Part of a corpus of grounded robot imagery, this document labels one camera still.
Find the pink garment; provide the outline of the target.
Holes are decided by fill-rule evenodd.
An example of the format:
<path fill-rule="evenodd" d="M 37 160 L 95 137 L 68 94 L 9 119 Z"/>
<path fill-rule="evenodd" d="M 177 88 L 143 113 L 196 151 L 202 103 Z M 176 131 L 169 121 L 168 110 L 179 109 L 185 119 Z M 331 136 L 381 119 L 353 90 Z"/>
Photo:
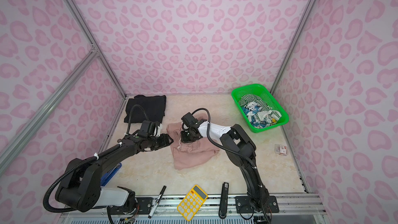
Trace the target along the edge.
<path fill-rule="evenodd" d="M 219 153 L 220 149 L 207 138 L 201 138 L 193 143 L 183 143 L 181 131 L 180 123 L 170 123 L 167 127 L 167 134 L 173 139 L 170 148 L 176 170 L 200 166 Z"/>

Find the black shirt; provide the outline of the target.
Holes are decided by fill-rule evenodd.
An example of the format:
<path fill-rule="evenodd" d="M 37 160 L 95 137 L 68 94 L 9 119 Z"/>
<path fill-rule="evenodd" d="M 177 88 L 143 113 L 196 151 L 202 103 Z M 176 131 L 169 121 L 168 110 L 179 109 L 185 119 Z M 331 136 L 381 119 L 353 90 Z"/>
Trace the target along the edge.
<path fill-rule="evenodd" d="M 134 105 L 140 105 L 146 112 L 150 121 L 162 123 L 165 116 L 167 98 L 165 95 L 144 96 L 137 95 L 129 99 L 125 108 L 127 116 L 124 118 L 124 123 L 128 123 L 130 110 Z"/>

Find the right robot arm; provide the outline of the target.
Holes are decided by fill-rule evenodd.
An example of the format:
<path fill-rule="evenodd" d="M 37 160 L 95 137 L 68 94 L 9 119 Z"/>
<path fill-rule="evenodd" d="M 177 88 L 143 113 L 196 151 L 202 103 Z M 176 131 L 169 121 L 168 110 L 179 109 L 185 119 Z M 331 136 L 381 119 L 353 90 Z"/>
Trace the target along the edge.
<path fill-rule="evenodd" d="M 181 140 L 197 141 L 207 138 L 213 145 L 226 152 L 229 160 L 237 166 L 245 180 L 249 203 L 256 212 L 265 210 L 269 198 L 256 163 L 256 146 L 244 129 L 235 124 L 231 127 L 213 124 L 206 120 L 183 123 Z"/>

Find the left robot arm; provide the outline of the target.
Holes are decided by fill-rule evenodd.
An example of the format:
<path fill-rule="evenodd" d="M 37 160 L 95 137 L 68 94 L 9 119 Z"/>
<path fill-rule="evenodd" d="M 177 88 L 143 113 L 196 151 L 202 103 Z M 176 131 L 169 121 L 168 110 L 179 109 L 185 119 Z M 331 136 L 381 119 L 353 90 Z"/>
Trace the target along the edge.
<path fill-rule="evenodd" d="M 131 213 L 136 209 L 135 192 L 125 188 L 105 188 L 102 177 L 125 159 L 140 152 L 156 151 L 170 146 L 173 139 L 168 134 L 142 138 L 126 135 L 112 148 L 87 159 L 74 159 L 62 176 L 48 189 L 56 191 L 55 199 L 67 207 L 60 212 L 87 212 L 96 207 L 114 206 Z"/>

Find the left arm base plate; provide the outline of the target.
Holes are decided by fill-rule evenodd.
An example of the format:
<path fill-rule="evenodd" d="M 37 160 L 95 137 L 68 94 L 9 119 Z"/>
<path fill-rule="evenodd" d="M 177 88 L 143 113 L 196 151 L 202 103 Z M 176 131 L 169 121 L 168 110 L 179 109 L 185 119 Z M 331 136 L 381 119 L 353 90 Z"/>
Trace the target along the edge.
<path fill-rule="evenodd" d="M 149 215 L 152 209 L 152 197 L 128 198 L 123 206 L 111 206 L 107 212 L 111 215 Z"/>

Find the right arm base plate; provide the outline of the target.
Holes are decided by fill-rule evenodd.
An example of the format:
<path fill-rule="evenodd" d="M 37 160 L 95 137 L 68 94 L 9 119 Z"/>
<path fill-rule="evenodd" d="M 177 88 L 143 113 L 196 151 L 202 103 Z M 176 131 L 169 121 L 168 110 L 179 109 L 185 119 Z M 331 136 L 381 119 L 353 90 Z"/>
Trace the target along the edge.
<path fill-rule="evenodd" d="M 249 196 L 236 196 L 234 198 L 236 211 L 239 214 L 251 214 L 251 213 L 262 213 L 262 210 L 255 210 L 250 204 Z M 267 214 L 279 213 L 279 205 L 277 198 L 275 196 L 269 196 L 266 203 L 264 204 L 264 209 Z"/>

